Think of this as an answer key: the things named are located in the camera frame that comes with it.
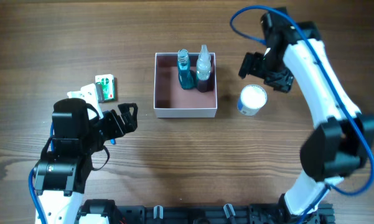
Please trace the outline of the white pink-lined box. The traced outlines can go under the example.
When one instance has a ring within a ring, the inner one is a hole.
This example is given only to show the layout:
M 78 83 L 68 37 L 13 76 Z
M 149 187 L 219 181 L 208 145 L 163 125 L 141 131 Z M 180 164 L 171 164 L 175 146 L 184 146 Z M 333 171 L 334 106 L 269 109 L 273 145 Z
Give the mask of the white pink-lined box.
M 216 55 L 211 56 L 209 91 L 182 89 L 175 52 L 155 54 L 154 112 L 157 118 L 213 118 L 218 108 Z

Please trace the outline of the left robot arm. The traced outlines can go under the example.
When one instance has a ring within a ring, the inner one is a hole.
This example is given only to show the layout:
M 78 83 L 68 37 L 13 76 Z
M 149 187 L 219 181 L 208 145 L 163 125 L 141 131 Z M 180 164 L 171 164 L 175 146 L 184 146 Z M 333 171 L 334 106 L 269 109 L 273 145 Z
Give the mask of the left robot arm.
M 97 109 L 83 99 L 68 98 L 54 104 L 53 133 L 40 159 L 29 173 L 29 192 L 36 223 L 121 223 L 122 214 L 112 200 L 82 204 L 85 185 L 95 170 L 92 155 L 107 151 L 105 142 L 121 138 L 138 127 L 138 106 L 122 103 L 89 118 Z

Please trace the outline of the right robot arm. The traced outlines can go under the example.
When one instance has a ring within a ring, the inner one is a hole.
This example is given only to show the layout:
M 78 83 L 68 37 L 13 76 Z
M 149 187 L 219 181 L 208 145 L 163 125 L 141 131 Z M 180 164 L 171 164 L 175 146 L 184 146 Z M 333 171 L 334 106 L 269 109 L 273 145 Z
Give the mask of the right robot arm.
M 374 116 L 364 115 L 348 97 L 334 73 L 317 26 L 295 22 L 283 7 L 265 6 L 261 17 L 266 46 L 261 54 L 247 53 L 239 75 L 261 78 L 276 91 L 287 93 L 297 82 L 312 116 L 314 130 L 302 145 L 302 172 L 281 196 L 285 222 L 303 220 L 314 213 L 330 191 L 356 170 L 370 166 L 360 195 L 374 182 Z

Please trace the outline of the teal mouthwash bottle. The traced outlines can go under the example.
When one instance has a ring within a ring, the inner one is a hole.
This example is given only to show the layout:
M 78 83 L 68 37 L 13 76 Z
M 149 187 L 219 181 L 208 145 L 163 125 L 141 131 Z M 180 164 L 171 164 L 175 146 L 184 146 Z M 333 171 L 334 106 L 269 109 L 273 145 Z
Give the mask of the teal mouthwash bottle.
M 182 89 L 193 89 L 195 87 L 195 81 L 190 72 L 189 52 L 186 49 L 179 50 L 177 53 L 177 68 L 179 83 Z

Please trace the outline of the clear spray bottle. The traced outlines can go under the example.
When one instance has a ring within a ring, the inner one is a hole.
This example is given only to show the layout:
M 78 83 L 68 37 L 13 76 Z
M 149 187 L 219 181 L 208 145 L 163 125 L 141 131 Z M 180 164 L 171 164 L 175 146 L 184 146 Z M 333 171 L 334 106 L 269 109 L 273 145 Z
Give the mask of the clear spray bottle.
M 196 87 L 199 92 L 210 90 L 211 85 L 211 55 L 206 45 L 202 45 L 196 63 Z

